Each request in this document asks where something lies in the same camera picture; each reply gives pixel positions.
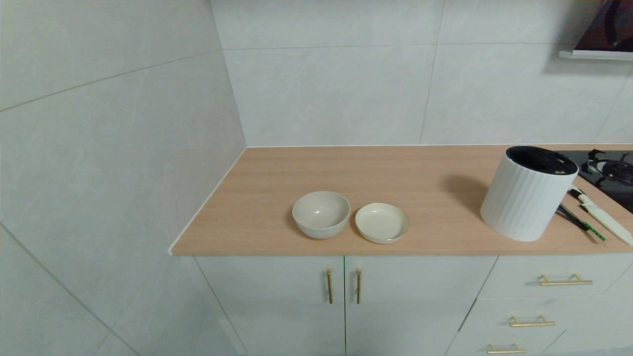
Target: gold cabinet handle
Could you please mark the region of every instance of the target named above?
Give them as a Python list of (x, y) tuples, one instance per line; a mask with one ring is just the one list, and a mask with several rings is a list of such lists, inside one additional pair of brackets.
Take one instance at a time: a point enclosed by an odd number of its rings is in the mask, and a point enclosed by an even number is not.
[(356, 270), (356, 283), (358, 284), (358, 292), (356, 292), (356, 304), (360, 304), (361, 273), (362, 273), (362, 271), (360, 269)]
[(332, 299), (332, 269), (331, 268), (327, 269), (327, 294), (330, 299), (330, 304), (332, 304), (334, 301)]
[(538, 321), (538, 322), (519, 322), (517, 320), (517, 317), (513, 316), (512, 320), (514, 322), (510, 323), (510, 327), (524, 327), (524, 326), (555, 326), (556, 322), (555, 321), (548, 321), (547, 319), (545, 319), (545, 316), (540, 315), (539, 319), (543, 320), (543, 321)]
[(580, 278), (578, 273), (574, 273), (568, 281), (550, 281), (546, 274), (541, 274), (541, 278), (543, 279), (541, 286), (582, 286), (593, 284), (593, 281)]
[(489, 355), (498, 355), (498, 354), (501, 354), (501, 353), (526, 353), (527, 352), (527, 350), (519, 349), (519, 347), (515, 343), (512, 344), (512, 346), (514, 346), (513, 350), (495, 350), (494, 346), (492, 344), (490, 344), (490, 345), (488, 345), (490, 350), (488, 350), (487, 353)]

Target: kitchen counter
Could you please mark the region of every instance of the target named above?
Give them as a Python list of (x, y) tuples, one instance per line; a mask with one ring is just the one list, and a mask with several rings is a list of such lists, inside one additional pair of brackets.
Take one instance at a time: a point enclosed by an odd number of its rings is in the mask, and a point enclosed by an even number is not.
[[(552, 150), (633, 150), (633, 144), (539, 145)], [(633, 252), (580, 209), (563, 203), (607, 239), (597, 242), (556, 214), (543, 236), (521, 243), (496, 233), (479, 207), (510, 146), (337, 146), (248, 148), (172, 248), (174, 255), (550, 255)], [(574, 184), (625, 228), (633, 214), (577, 177)], [(350, 223), (327, 240), (296, 227), (292, 206), (311, 191), (329, 190), (352, 205)], [(409, 216), (402, 240), (363, 239), (354, 214), (372, 202)]]

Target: gas stove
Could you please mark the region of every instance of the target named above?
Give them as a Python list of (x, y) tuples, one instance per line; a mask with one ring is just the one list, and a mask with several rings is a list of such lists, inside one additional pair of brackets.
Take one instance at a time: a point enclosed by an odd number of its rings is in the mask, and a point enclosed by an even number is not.
[(633, 155), (628, 151), (559, 151), (574, 161), (579, 176), (633, 213)]

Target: white plate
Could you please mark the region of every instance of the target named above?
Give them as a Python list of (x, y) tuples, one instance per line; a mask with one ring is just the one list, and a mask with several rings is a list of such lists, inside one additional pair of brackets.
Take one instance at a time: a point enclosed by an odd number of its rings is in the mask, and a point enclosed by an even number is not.
[(371, 203), (356, 213), (356, 226), (361, 235), (373, 243), (393, 243), (409, 229), (406, 214), (386, 203)]

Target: white bowl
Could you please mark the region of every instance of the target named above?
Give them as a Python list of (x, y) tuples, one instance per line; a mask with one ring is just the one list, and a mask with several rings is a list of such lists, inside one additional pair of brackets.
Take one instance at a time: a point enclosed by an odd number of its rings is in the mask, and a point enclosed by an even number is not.
[(315, 191), (302, 196), (292, 207), (292, 217), (306, 235), (327, 239), (338, 234), (349, 220), (351, 206), (333, 191)]
[(356, 213), (356, 226), (373, 243), (393, 243), (409, 229), (409, 218), (393, 205), (371, 203)]

